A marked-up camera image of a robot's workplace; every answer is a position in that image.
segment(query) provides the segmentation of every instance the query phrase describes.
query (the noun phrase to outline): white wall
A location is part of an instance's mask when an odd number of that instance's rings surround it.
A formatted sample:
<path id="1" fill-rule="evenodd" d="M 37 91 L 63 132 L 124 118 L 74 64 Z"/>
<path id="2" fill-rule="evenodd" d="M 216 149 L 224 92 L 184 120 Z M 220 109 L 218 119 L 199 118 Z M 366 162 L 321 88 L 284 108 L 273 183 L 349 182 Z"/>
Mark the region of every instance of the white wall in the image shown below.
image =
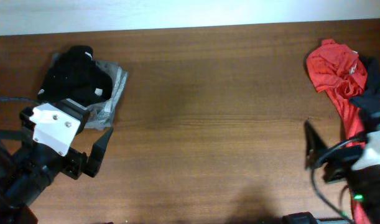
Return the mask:
<path id="1" fill-rule="evenodd" d="M 380 18 L 380 0 L 0 0 L 0 35 Z"/>

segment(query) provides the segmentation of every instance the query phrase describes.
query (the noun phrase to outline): folded gray fabric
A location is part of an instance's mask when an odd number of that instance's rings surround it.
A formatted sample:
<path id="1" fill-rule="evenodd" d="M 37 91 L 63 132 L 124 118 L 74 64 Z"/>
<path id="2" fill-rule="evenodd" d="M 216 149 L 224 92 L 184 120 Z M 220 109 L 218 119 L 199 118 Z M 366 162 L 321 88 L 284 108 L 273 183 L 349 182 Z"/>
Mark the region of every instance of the folded gray fabric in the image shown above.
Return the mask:
<path id="1" fill-rule="evenodd" d="M 122 70 L 116 62 L 103 60 L 95 60 L 95 62 L 97 67 L 107 73 L 113 80 L 113 92 L 109 100 L 87 106 L 90 110 L 90 117 L 85 124 L 85 128 L 103 130 L 105 127 L 111 127 L 113 123 L 115 107 L 126 84 L 127 71 Z"/>

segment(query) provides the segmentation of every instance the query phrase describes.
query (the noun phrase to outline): black cloth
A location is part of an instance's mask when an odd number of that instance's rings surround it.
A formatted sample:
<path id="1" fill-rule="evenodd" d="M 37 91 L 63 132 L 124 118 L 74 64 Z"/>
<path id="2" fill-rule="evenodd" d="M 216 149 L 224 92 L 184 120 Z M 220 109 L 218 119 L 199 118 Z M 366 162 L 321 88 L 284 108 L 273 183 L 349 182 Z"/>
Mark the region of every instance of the black cloth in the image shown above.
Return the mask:
<path id="1" fill-rule="evenodd" d="M 102 90 L 97 95 L 96 89 Z M 38 99 L 51 103 L 71 98 L 88 106 L 111 98 L 113 81 L 93 61 L 93 49 L 77 45 L 61 54 L 48 70 Z"/>
<path id="2" fill-rule="evenodd" d="M 367 69 L 368 78 L 364 93 L 350 98 L 350 103 L 361 108 L 364 113 L 380 112 L 380 68 L 378 61 L 375 58 L 362 55 L 359 56 L 359 59 Z"/>

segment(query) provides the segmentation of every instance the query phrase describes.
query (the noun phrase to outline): red garment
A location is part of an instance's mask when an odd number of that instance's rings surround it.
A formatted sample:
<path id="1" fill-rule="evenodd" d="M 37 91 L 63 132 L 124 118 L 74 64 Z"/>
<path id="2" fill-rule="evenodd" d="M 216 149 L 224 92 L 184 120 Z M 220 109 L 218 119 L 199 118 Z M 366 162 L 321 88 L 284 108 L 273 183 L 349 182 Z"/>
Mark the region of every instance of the red garment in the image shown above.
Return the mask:
<path id="1" fill-rule="evenodd" d="M 325 90 L 338 110 L 346 138 L 363 131 L 359 108 L 349 103 L 351 97 L 363 94 L 368 76 L 358 54 L 333 39 L 323 40 L 322 46 L 308 56 L 307 69 L 315 89 L 318 92 Z M 353 202 L 353 217 L 357 224 L 370 224 L 361 205 L 356 202 Z"/>

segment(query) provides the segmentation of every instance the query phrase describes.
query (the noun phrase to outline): brown wooden tabletop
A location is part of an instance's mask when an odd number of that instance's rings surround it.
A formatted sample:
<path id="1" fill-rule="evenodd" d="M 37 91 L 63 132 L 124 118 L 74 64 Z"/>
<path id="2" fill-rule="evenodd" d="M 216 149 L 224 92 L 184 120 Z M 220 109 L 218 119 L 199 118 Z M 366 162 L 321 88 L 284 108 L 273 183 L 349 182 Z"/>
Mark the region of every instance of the brown wooden tabletop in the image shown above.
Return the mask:
<path id="1" fill-rule="evenodd" d="M 336 109 L 305 71 L 324 38 L 380 63 L 380 20 L 0 37 L 0 96 L 35 98 L 51 55 L 76 44 L 129 72 L 99 174 L 60 174 L 32 211 L 40 223 L 89 224 L 336 216 L 304 170 L 306 119 L 329 145 L 340 140 Z M 26 105 L 0 103 L 0 128 L 19 129 Z M 89 152 L 101 134 L 85 130 L 73 147 Z M 344 183 L 317 175 L 337 204 Z"/>

